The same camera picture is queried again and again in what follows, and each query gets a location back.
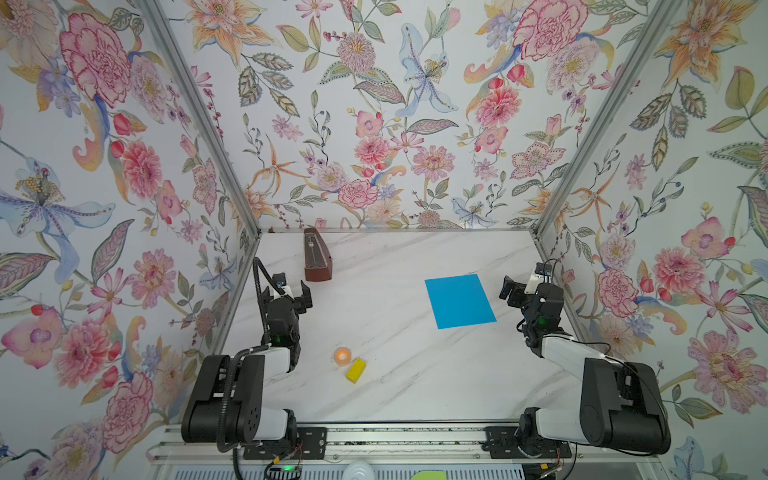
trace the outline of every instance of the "robotic arm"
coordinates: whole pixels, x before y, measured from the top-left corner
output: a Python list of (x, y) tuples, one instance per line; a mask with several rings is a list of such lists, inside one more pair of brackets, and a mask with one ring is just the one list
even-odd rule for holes
[(560, 328), (563, 290), (545, 282), (546, 268), (538, 263), (528, 284), (507, 276), (500, 298), (522, 311), (518, 331), (531, 351), (581, 380), (581, 403), (572, 409), (526, 409), (515, 433), (518, 448), (528, 455), (536, 442), (550, 439), (665, 453), (671, 437), (654, 371), (606, 356)]

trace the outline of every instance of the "black mounting plate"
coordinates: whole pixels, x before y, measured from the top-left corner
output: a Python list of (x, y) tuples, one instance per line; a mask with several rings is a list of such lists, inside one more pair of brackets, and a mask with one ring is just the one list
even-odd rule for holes
[[(299, 427), (298, 430), (299, 441), (303, 442), (303, 446), (301, 453), (296, 453), (292, 460), (298, 460), (299, 455), (301, 455), (302, 460), (323, 460), (326, 455), (328, 429), (322, 427)], [(272, 448), (274, 445), (270, 445), (271, 443), (273, 442), (265, 441), (262, 446), (245, 445), (243, 460), (272, 460), (276, 456), (273, 454), (276, 449)]]
[[(491, 458), (530, 458), (518, 449), (515, 438), (516, 427), (485, 427), (485, 438), (488, 440), (482, 449), (491, 453)], [(535, 452), (541, 458), (557, 458), (558, 448), (560, 458), (570, 458), (571, 448), (568, 442), (559, 440), (536, 439), (535, 444), (526, 445), (526, 451)]]

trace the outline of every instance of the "white round object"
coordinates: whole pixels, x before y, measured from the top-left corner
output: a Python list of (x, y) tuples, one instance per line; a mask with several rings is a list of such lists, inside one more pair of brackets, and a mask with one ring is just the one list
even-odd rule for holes
[(376, 473), (365, 462), (354, 462), (344, 470), (341, 480), (376, 480)]

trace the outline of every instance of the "floral wallpaper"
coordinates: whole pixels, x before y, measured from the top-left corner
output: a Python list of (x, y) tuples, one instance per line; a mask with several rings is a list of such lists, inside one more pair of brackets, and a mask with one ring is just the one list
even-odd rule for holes
[(530, 227), (651, 0), (176, 0), (260, 224)]
[(136, 478), (253, 235), (130, 0), (0, 0), (0, 85), (0, 477)]
[(652, 365), (671, 478), (765, 478), (768, 4), (681, 2), (543, 238), (576, 319)]

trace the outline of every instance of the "table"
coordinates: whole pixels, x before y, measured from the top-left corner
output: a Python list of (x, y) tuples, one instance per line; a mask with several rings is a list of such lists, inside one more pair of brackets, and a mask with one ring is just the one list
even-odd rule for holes
[[(314, 307), (300, 317), (296, 369), (270, 380), (264, 405), (300, 422), (492, 420), (526, 407), (577, 402), (581, 383), (525, 346), (520, 310), (498, 298), (504, 275), (525, 282), (539, 255), (528, 232), (322, 233), (333, 279), (307, 283)], [(257, 256), (300, 294), (303, 235), (266, 233)], [(476, 273), (497, 322), (438, 330), (424, 280)], [(562, 325), (572, 331), (567, 321)], [(260, 342), (253, 278), (224, 353)], [(333, 352), (348, 347), (367, 367), (357, 384)]]

